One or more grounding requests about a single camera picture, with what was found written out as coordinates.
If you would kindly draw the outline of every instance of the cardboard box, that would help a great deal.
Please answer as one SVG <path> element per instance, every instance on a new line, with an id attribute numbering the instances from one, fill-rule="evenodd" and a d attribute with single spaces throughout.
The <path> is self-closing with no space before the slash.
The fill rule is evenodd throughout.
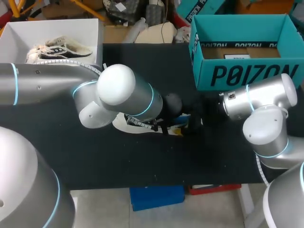
<path id="1" fill-rule="evenodd" d="M 177 7 L 177 13 L 187 22 L 198 14 L 215 14 L 225 0 L 183 0 Z"/>
<path id="2" fill-rule="evenodd" d="M 288 14 L 294 0 L 237 0 L 236 14 Z"/>
<path id="3" fill-rule="evenodd" d="M 287 73 L 304 77 L 304 42 L 288 15 L 197 15 L 189 51 L 198 90 L 231 90 Z M 225 55 L 250 58 L 226 58 Z"/>
<path id="4" fill-rule="evenodd" d="M 120 44 L 130 31 L 132 26 L 105 26 L 104 27 L 104 43 Z"/>
<path id="5" fill-rule="evenodd" d="M 35 45 L 64 35 L 88 46 L 94 63 L 102 65 L 103 25 L 98 19 L 10 22 L 0 38 L 0 63 L 25 63 Z"/>

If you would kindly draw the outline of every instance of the black and white sneaker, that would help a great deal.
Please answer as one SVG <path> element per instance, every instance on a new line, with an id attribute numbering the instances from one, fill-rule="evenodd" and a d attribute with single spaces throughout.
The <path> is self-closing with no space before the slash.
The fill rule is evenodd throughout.
<path id="1" fill-rule="evenodd" d="M 126 133 L 162 133 L 169 135 L 183 136 L 183 129 L 187 128 L 190 120 L 189 114 L 182 114 L 178 118 L 173 119 L 165 128 L 162 127 L 162 120 L 154 122 L 141 122 L 132 116 L 119 113 L 112 122 L 113 126 Z"/>
<path id="2" fill-rule="evenodd" d="M 28 52 L 26 63 L 35 64 L 55 59 L 69 59 L 88 64 L 93 64 L 95 61 L 92 51 L 88 47 L 62 36 L 47 41 L 45 45 L 35 46 Z"/>

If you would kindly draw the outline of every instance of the white box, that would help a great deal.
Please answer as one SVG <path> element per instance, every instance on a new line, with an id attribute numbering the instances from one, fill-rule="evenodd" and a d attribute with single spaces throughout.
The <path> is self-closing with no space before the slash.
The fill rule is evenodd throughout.
<path id="1" fill-rule="evenodd" d="M 98 19 L 42 20 L 7 23 L 0 37 L 0 63 L 25 63 L 29 50 L 68 36 L 89 47 L 102 66 L 103 24 Z"/>

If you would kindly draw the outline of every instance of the white floor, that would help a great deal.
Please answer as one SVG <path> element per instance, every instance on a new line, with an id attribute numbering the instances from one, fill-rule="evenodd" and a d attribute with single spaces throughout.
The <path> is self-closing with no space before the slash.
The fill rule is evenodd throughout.
<path id="1" fill-rule="evenodd" d="M 264 186 L 250 185 L 255 198 Z M 181 204 L 133 212 L 129 189 L 72 191 L 77 197 L 75 228 L 243 228 L 236 191 L 186 196 Z"/>

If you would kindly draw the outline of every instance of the black tabletop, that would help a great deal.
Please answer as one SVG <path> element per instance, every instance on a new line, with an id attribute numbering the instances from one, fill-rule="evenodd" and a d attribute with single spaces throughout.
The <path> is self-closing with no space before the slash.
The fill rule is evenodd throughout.
<path id="1" fill-rule="evenodd" d="M 187 45 L 105 44 L 104 62 L 129 66 L 163 95 L 177 93 L 185 103 L 198 94 Z M 304 137 L 302 93 L 289 116 L 288 133 Z M 0 107 L 0 126 L 30 140 L 70 190 L 262 181 L 242 122 L 206 127 L 191 137 L 128 134 L 112 125 L 86 129 L 74 101 L 59 97 Z M 282 173 L 265 171 L 270 180 Z"/>

